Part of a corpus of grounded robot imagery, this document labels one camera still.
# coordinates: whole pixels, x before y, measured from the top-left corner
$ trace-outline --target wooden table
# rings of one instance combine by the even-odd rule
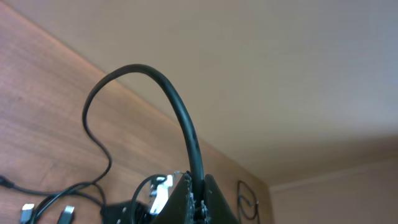
[[[81,111],[103,76],[0,2],[0,174],[30,189],[60,190],[102,173],[108,162],[83,132]],[[179,126],[118,82],[100,91],[88,121],[114,160],[99,182],[109,203],[130,199],[149,175],[189,169]],[[214,175],[231,209],[236,212],[237,180],[245,180],[259,198],[262,223],[271,223],[267,186],[204,141],[200,146],[205,173]],[[23,204],[43,199],[4,187],[0,198],[2,224],[17,223]],[[40,223],[56,223],[66,205],[75,206],[74,224],[100,223],[98,206],[76,197],[52,205]]]

